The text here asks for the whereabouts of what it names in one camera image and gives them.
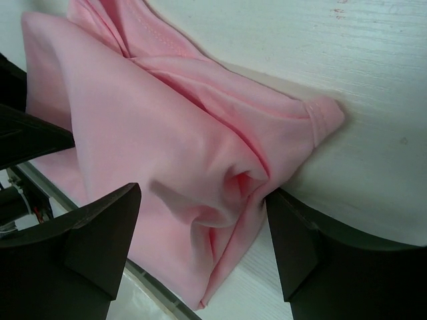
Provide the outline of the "pink t shirt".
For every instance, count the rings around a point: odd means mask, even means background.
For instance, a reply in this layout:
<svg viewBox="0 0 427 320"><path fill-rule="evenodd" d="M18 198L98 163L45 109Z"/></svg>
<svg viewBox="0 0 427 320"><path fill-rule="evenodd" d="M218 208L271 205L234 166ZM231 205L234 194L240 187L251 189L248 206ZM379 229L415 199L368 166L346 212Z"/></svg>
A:
<svg viewBox="0 0 427 320"><path fill-rule="evenodd" d="M21 26L27 112L75 141L34 166L81 205L138 183L129 258L195 310L254 242L264 198L344 122L329 97L228 71L142 1L71 1Z"/></svg>

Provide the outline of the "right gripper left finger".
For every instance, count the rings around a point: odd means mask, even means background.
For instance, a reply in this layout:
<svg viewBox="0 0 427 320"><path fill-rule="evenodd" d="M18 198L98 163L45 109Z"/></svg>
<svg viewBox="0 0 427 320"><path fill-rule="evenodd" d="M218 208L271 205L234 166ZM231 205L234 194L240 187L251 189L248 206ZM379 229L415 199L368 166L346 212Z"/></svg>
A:
<svg viewBox="0 0 427 320"><path fill-rule="evenodd" d="M105 319L117 298L141 190L128 183L1 240L2 319Z"/></svg>

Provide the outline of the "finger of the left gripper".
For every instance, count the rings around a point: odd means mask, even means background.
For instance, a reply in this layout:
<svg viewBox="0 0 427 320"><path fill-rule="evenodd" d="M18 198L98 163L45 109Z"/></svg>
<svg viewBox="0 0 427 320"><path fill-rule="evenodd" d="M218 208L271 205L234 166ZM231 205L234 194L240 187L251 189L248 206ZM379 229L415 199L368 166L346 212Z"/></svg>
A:
<svg viewBox="0 0 427 320"><path fill-rule="evenodd" d="M27 106L27 74L1 54L1 104L25 112Z"/></svg>
<svg viewBox="0 0 427 320"><path fill-rule="evenodd" d="M70 131L1 106L1 169L75 147Z"/></svg>

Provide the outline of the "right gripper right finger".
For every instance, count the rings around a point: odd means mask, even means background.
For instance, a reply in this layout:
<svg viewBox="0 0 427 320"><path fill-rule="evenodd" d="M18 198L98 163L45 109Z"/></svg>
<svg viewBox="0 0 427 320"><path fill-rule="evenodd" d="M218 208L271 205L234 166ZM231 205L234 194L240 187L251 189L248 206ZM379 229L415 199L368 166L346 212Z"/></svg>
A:
<svg viewBox="0 0 427 320"><path fill-rule="evenodd" d="M266 198L294 319L425 319L426 248L357 230L278 189Z"/></svg>

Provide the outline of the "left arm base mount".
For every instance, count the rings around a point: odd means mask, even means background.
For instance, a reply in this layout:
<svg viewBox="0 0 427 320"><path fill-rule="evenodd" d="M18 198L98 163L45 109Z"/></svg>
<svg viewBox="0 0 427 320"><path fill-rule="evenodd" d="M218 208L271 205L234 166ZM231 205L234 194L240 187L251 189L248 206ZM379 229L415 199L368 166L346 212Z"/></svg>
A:
<svg viewBox="0 0 427 320"><path fill-rule="evenodd" d="M53 219L46 192L20 168L1 170L1 238Z"/></svg>

